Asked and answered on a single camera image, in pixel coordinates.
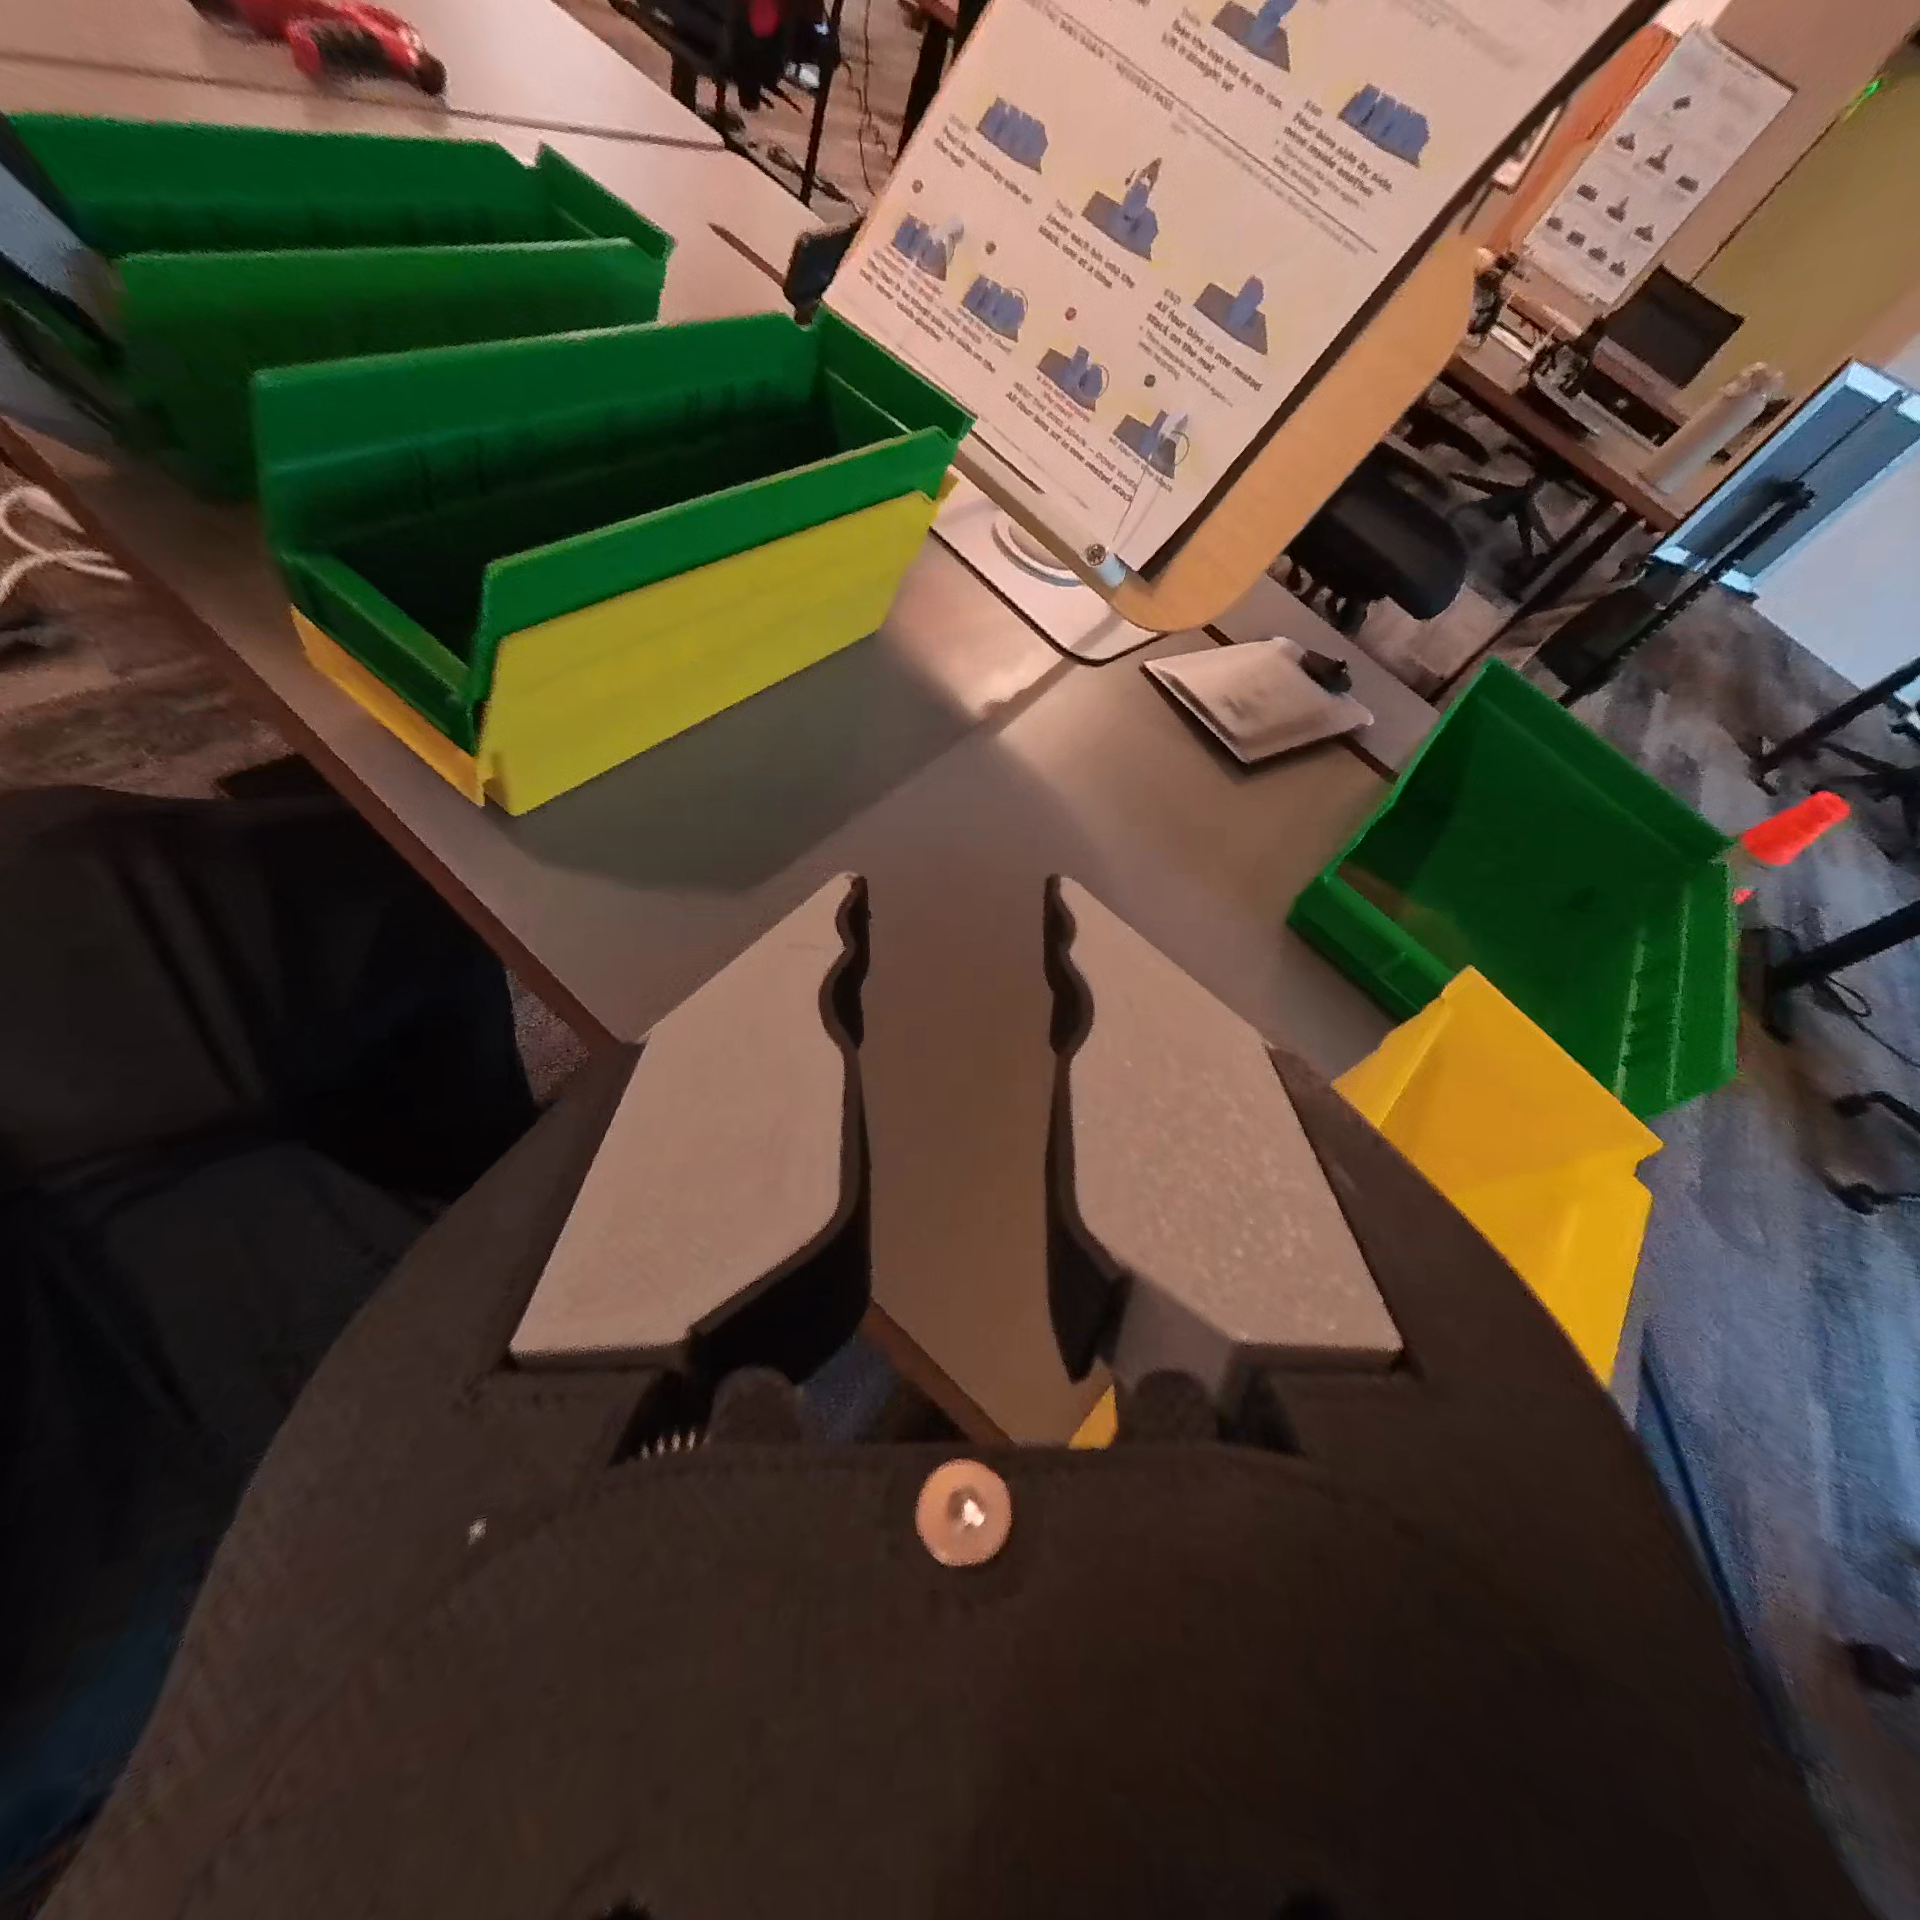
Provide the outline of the red tag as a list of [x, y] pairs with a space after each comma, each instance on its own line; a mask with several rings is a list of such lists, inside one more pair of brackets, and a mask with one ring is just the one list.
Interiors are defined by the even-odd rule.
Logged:
[[1852, 817], [1852, 803], [1818, 789], [1808, 796], [1789, 803], [1737, 837], [1739, 853], [1764, 870], [1781, 870], [1801, 859], [1819, 837]]

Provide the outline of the black office chair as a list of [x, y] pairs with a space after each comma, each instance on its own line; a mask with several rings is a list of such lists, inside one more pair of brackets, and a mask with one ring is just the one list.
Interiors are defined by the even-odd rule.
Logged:
[[1381, 603], [1429, 622], [1467, 587], [1472, 513], [1509, 520], [1522, 559], [1544, 553], [1541, 492], [1541, 477], [1502, 483], [1479, 467], [1445, 470], [1391, 436], [1289, 540], [1274, 576], [1345, 637], [1357, 637]]

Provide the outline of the black monitor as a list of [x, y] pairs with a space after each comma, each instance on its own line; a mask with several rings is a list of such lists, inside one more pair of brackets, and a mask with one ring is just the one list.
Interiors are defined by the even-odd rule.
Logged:
[[1739, 332], [1747, 313], [1702, 293], [1665, 266], [1598, 326], [1598, 353], [1637, 362], [1658, 383], [1682, 390]]

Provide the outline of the white pouch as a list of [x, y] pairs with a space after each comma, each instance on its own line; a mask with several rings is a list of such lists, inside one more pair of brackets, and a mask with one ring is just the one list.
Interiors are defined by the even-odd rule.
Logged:
[[1375, 725], [1352, 665], [1285, 637], [1148, 659], [1142, 675], [1248, 767]]

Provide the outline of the green plastic bin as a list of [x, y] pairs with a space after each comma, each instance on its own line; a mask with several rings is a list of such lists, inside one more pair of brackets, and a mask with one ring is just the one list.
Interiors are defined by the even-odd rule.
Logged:
[[635, 322], [254, 377], [292, 607], [471, 753], [512, 637], [898, 500], [975, 417], [821, 312]]
[[649, 322], [674, 250], [652, 235], [128, 255], [104, 413], [195, 492], [251, 496], [257, 370]]
[[109, 259], [621, 236], [665, 266], [677, 245], [552, 146], [8, 115], [4, 162]]
[[1489, 659], [1285, 922], [1397, 1020], [1479, 972], [1654, 1120], [1737, 1075], [1732, 846]]

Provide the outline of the wall poster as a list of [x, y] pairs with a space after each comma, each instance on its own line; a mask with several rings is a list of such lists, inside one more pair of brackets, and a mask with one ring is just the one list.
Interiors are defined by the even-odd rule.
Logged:
[[1709, 25], [1688, 27], [1528, 227], [1522, 266], [1615, 309], [1792, 99]]

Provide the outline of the wooden background desk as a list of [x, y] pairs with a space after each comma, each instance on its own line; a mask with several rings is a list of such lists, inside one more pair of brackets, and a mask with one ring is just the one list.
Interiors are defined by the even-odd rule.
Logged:
[[[1522, 483], [1485, 483], [1477, 510], [1507, 517], [1519, 535], [1522, 559], [1544, 566], [1549, 549], [1592, 532], [1652, 527], [1668, 535], [1687, 506], [1647, 479], [1654, 445], [1632, 436], [1615, 417], [1581, 407], [1552, 375], [1578, 342], [1578, 327], [1541, 297], [1509, 297], [1484, 335], [1467, 335], [1439, 370], [1449, 395], [1519, 445]], [[1537, 513], [1549, 489], [1581, 496], [1582, 513], [1558, 536]]]

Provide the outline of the white board stand base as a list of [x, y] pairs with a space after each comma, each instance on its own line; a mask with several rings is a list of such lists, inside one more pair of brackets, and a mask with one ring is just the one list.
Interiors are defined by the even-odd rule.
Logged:
[[968, 477], [949, 477], [931, 532], [1065, 659], [1114, 662], [1159, 639], [1124, 620]]

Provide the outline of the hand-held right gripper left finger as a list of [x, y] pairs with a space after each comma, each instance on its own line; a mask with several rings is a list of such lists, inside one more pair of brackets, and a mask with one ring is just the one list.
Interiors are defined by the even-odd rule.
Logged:
[[512, 1333], [524, 1367], [805, 1379], [871, 1299], [864, 876], [655, 1022]]

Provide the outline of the black tripod stand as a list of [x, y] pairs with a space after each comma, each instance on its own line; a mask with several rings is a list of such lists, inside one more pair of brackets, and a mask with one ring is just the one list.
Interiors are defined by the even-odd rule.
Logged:
[[1672, 590], [1665, 599], [1658, 603], [1648, 599], [1625, 625], [1621, 625], [1615, 639], [1602, 645], [1598, 655], [1588, 652], [1585, 665], [1578, 675], [1565, 676], [1565, 690], [1558, 696], [1558, 702], [1562, 709], [1572, 709], [1575, 702], [1585, 700], [1601, 685], [1607, 685], [1621, 672], [1622, 659], [1628, 659], [1648, 637], [1668, 627], [1709, 587], [1724, 585], [1732, 572], [1747, 572], [1747, 562], [1769, 540], [1794, 525], [1794, 520], [1812, 507], [1812, 496], [1814, 496], [1812, 483], [1774, 483], [1764, 496], [1764, 507], [1747, 520], [1739, 535], [1728, 540], [1712, 556], [1712, 562], [1694, 569], [1687, 585]]

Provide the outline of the yellow plastic bin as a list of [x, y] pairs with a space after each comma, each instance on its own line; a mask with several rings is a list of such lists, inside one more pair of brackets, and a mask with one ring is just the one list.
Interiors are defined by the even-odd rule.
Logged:
[[1331, 1090], [1507, 1259], [1609, 1385], [1652, 1210], [1654, 1132], [1477, 972]]
[[292, 610], [305, 659], [464, 800], [529, 813], [871, 637], [958, 485], [907, 492], [501, 642], [474, 749]]

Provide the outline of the red power tool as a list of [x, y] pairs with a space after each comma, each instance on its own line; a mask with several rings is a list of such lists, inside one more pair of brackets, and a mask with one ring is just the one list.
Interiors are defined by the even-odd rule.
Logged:
[[421, 32], [379, 2], [191, 2], [198, 13], [288, 52], [314, 83], [394, 80], [428, 99], [447, 95], [447, 65]]

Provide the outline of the black clip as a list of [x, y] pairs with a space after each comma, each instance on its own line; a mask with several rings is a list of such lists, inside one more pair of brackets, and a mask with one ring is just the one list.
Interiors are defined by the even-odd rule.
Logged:
[[781, 280], [781, 293], [797, 322], [811, 322], [811, 313], [821, 309], [852, 243], [859, 236], [859, 227], [864, 219], [852, 219], [847, 226], [811, 227], [797, 236]]

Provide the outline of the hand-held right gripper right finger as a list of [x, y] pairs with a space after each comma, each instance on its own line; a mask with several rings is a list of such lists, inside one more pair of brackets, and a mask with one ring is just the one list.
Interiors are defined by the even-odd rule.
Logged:
[[1042, 886], [1047, 1305], [1068, 1379], [1377, 1373], [1402, 1332], [1261, 1032], [1075, 876]]

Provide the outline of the white water bottle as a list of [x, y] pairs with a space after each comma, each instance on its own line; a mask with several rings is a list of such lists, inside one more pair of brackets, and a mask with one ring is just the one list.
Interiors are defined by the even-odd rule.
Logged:
[[1718, 455], [1758, 425], [1769, 405], [1784, 395], [1784, 370], [1767, 362], [1739, 367], [1705, 405], [1691, 410], [1691, 417], [1647, 462], [1647, 492], [1682, 492]]

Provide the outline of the instruction board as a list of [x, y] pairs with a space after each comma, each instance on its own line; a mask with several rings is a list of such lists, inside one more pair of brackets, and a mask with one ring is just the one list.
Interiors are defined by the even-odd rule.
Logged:
[[988, 2], [824, 297], [1145, 637], [1227, 613], [1464, 342], [1498, 173], [1658, 2]]

